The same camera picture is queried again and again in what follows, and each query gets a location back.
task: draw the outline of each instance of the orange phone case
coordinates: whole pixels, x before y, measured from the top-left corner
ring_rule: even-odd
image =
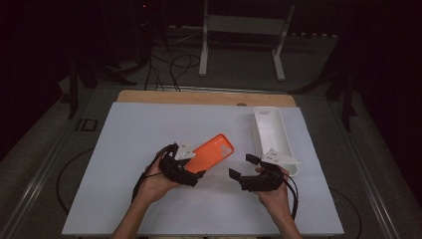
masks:
[[[215,137],[193,150],[195,157],[186,163],[185,168],[194,173],[208,170],[232,154],[234,150],[235,148],[224,134],[217,134]]]

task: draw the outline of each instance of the white desk leg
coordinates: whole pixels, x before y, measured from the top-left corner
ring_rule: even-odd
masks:
[[[277,74],[277,80],[284,81],[286,79],[285,77],[285,71],[283,71],[282,61],[280,60],[280,53],[282,52],[283,45],[286,41],[286,36],[288,35],[290,22],[292,20],[293,13],[295,11],[295,5],[292,5],[289,9],[288,16],[286,18],[286,22],[283,25],[283,31],[282,35],[280,36],[280,42],[276,49],[273,50],[273,60],[274,60],[274,66],[276,67],[276,74]]]
[[[204,1],[204,22],[202,27],[202,52],[199,62],[199,76],[207,75],[208,64],[208,0]]]

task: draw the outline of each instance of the human arm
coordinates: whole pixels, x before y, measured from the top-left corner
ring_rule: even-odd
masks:
[[[148,170],[136,196],[112,233],[111,238],[134,238],[148,207],[161,199],[170,189],[180,185],[168,180],[161,174],[158,163],[159,160]]]
[[[285,175],[285,181],[288,180],[289,174],[285,169],[281,168]],[[255,192],[261,202],[266,207],[271,218],[276,223],[279,231],[284,239],[302,238],[301,233],[296,226],[289,207],[289,197],[287,185],[283,183],[277,190],[273,191],[256,191]]]

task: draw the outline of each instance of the white metal frame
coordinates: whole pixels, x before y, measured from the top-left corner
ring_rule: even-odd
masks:
[[[292,20],[295,5],[289,8],[286,19],[248,18],[234,16],[208,15],[208,0],[204,0],[204,19],[202,28],[202,52],[199,64],[199,76],[207,75],[208,65],[208,31],[236,32],[280,35],[280,42],[276,49],[272,51],[274,66],[276,68],[277,80],[286,79],[283,71],[280,54],[288,34],[290,22]]]

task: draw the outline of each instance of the gray floor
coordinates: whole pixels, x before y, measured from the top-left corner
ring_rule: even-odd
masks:
[[[287,79],[281,83],[276,80],[270,45],[257,48],[239,44],[241,47],[238,47],[212,41],[207,77],[198,77],[198,67],[195,67],[177,83],[182,91],[285,93],[315,80],[334,44],[335,39],[290,37],[282,54]],[[199,55],[200,47],[199,37],[172,45],[172,49],[195,55]],[[181,54],[162,50],[158,46],[153,55],[171,61]],[[157,71],[152,73],[148,88],[154,89],[159,79],[166,90],[174,91],[169,65],[157,58],[153,59]],[[189,61],[185,57],[175,64],[187,65]],[[180,72],[181,69],[174,69],[175,76]],[[0,163],[1,238],[66,238],[61,236],[66,213],[56,196],[58,175],[73,157],[95,147],[118,92],[143,89],[146,75],[147,68],[127,77],[138,82],[136,87],[124,87],[105,77],[100,77],[96,90],[81,87],[81,106],[75,119],[67,119],[67,104],[56,103],[12,149]],[[345,231],[344,235],[333,238],[356,238],[359,228],[362,230],[360,238],[421,238],[421,209],[359,94],[353,96],[357,116],[351,118],[352,132],[349,133],[338,120],[341,103],[328,102],[323,96],[326,87],[294,97],[304,114],[328,186],[353,203],[362,221],[360,227],[353,206],[333,191]],[[78,119],[98,120],[99,127],[95,131],[75,131]],[[60,192],[68,206],[72,204],[90,155],[88,151],[79,156],[63,173]]]

